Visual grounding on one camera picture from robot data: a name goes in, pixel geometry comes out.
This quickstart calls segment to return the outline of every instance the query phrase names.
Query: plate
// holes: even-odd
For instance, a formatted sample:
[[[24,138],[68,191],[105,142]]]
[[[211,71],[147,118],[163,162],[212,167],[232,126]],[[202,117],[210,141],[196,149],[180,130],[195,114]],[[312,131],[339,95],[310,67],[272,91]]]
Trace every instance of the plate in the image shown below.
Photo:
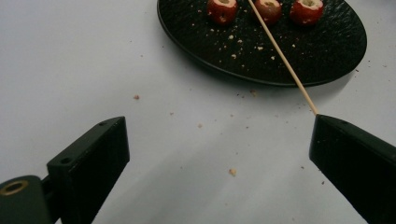
[[[207,0],[158,0],[157,11],[168,36],[196,62],[234,77],[296,86],[248,0],[237,2],[236,19],[227,27],[207,17]],[[292,2],[281,1],[283,15],[269,29],[302,83],[320,85],[352,72],[367,48],[364,26],[352,7],[344,0],[323,1],[319,22],[301,27],[289,18]]]

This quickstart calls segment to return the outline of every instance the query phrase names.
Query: red fruit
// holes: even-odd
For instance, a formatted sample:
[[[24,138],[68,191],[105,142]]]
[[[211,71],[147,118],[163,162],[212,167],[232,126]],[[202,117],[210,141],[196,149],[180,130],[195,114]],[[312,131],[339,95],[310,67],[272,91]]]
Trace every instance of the red fruit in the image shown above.
[[[219,25],[228,25],[235,19],[238,4],[236,0],[208,0],[207,15]]]
[[[267,25],[276,23],[282,16],[282,6],[276,0],[256,0],[254,6]]]
[[[290,10],[291,20],[302,26],[316,24],[322,14],[321,0],[296,0]]]

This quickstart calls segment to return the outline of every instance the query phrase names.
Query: wooden skewer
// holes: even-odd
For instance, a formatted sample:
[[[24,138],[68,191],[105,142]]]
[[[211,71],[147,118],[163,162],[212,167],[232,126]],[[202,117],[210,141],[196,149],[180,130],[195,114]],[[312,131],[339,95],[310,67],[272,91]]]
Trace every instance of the wooden skewer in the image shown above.
[[[291,73],[291,76],[294,78],[294,81],[297,83],[298,88],[300,89],[300,91],[302,92],[305,100],[308,102],[309,106],[312,109],[312,112],[314,113],[314,115],[316,116],[318,114],[318,110],[314,105],[314,102],[312,102],[311,98],[309,97],[308,93],[306,92],[303,84],[301,83],[300,79],[297,77],[296,73],[294,72],[293,68],[291,67],[290,63],[288,62],[288,60],[286,59],[285,55],[283,55],[282,50],[280,49],[279,45],[276,43],[276,41],[274,40],[274,37],[272,36],[271,32],[268,30],[267,25],[265,24],[265,22],[262,20],[262,16],[260,15],[259,11],[257,10],[257,8],[254,6],[254,3],[252,2],[252,0],[248,0],[251,7],[254,10],[254,13],[256,14],[257,18],[259,19],[260,23],[262,24],[262,28],[264,28],[265,33],[267,33],[268,37],[270,38],[271,42],[273,43],[277,53],[279,54],[280,58],[282,59],[283,63],[286,65],[286,67],[288,68],[289,72]]]

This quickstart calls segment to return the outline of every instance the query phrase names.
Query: white table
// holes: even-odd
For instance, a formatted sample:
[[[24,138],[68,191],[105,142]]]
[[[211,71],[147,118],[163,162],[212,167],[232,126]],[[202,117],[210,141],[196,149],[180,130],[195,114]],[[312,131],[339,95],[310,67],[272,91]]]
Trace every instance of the white table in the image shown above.
[[[359,72],[308,92],[395,146],[396,1],[348,3],[368,36]],[[93,223],[365,223],[308,159],[315,117],[298,89],[210,74],[156,6],[0,2],[0,182],[43,178],[94,124],[125,116],[132,160]]]

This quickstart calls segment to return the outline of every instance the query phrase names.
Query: brass ring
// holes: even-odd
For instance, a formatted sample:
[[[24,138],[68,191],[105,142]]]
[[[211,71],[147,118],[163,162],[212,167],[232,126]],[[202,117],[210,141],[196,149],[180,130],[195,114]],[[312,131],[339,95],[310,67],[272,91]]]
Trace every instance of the brass ring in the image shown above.
[[[0,196],[9,196],[20,192],[29,185],[27,180],[13,181],[0,189]]]

